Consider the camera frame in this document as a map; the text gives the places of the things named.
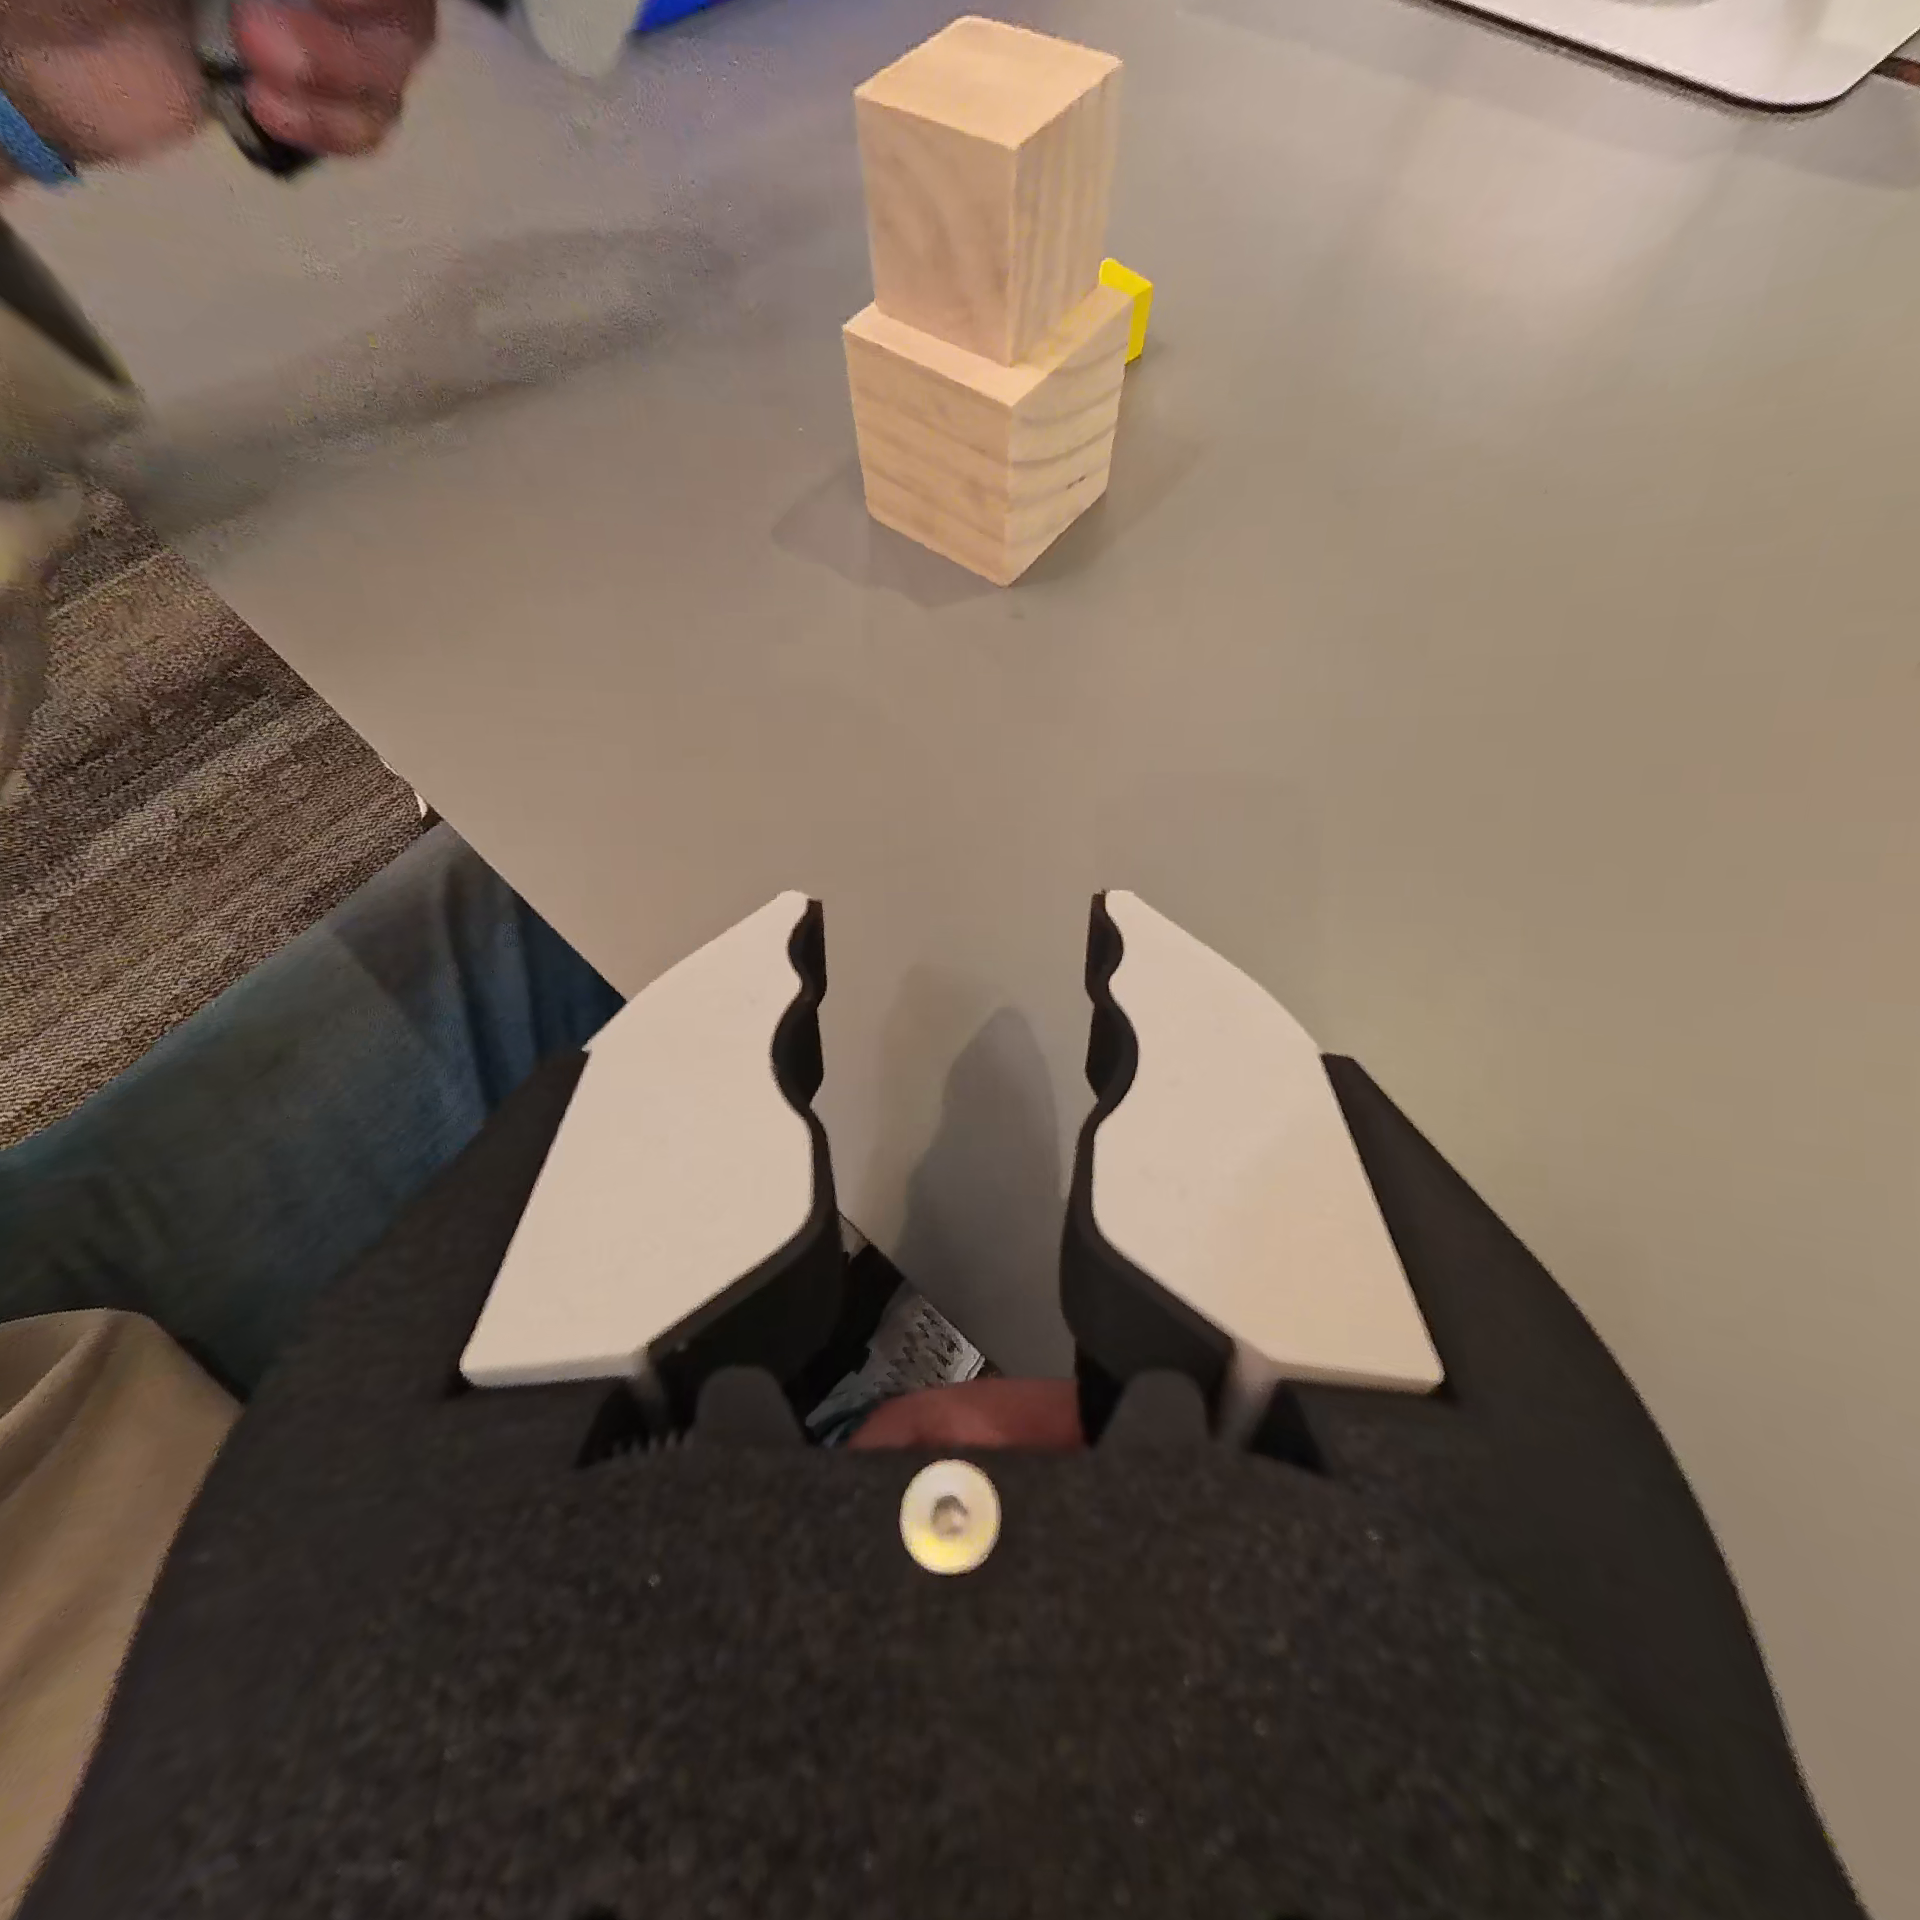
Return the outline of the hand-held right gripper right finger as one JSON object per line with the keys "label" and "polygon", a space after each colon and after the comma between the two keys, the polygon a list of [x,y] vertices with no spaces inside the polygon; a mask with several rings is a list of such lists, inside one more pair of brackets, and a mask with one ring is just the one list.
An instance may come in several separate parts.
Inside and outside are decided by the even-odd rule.
{"label": "hand-held right gripper right finger", "polygon": [[1137,893],[1088,915],[1088,1091],[1061,1244],[1077,1362],[1275,1390],[1447,1382],[1324,1051]]}

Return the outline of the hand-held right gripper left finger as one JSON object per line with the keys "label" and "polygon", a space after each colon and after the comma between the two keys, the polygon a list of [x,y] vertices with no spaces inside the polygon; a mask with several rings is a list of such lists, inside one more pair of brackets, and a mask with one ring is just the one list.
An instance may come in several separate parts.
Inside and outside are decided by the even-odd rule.
{"label": "hand-held right gripper left finger", "polygon": [[820,1007],[825,903],[776,896],[589,1045],[459,1352],[468,1390],[622,1381],[694,1401],[729,1365],[792,1382],[835,1325],[844,1252]]}

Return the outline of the medium wooden cube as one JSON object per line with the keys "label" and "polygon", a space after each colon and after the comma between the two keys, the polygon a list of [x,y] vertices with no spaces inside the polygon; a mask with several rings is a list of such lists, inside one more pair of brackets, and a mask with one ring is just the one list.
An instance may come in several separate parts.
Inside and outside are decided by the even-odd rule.
{"label": "medium wooden cube", "polygon": [[1097,286],[1124,63],[963,16],[855,90],[873,302],[999,367]]}

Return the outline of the large wooden cube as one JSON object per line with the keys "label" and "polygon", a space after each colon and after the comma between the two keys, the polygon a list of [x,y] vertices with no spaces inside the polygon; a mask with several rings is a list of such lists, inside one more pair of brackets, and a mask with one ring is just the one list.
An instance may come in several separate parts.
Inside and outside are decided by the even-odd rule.
{"label": "large wooden cube", "polygon": [[1097,286],[1024,363],[1004,367],[876,305],[841,329],[867,514],[1019,581],[1108,488],[1127,302]]}

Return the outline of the person's left hand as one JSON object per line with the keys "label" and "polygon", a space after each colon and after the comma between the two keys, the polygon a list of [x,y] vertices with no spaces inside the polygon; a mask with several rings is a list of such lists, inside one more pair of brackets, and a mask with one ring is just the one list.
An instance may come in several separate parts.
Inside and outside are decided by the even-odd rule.
{"label": "person's left hand", "polygon": [[[229,11],[251,120],[311,158],[373,154],[433,37],[433,0]],[[80,170],[171,154],[210,115],[194,4],[171,0],[11,0],[0,78],[24,120]]]}

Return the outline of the person's trouser leg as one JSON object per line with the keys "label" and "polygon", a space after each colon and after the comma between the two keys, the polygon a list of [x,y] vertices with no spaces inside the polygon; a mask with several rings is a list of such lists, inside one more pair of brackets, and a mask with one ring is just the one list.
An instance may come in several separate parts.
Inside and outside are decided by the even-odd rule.
{"label": "person's trouser leg", "polygon": [[5,1150],[0,1860],[14,1918],[242,1401],[622,996],[452,828]]}

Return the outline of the blue wristband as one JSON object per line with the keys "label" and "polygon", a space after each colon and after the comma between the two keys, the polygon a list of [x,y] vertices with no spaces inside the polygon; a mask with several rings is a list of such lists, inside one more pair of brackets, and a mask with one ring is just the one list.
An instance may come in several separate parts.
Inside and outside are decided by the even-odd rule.
{"label": "blue wristband", "polygon": [[73,168],[73,158],[64,158],[24,107],[14,107],[11,93],[0,93],[0,154],[5,168],[17,181],[31,181],[42,189],[67,189],[80,185],[80,170]]}

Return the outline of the white folding stand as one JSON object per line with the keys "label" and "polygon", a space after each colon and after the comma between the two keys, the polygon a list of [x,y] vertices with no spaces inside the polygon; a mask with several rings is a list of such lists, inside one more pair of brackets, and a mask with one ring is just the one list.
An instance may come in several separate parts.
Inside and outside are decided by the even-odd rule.
{"label": "white folding stand", "polygon": [[1768,111],[1835,107],[1920,34],[1911,0],[1460,0],[1456,11]]}

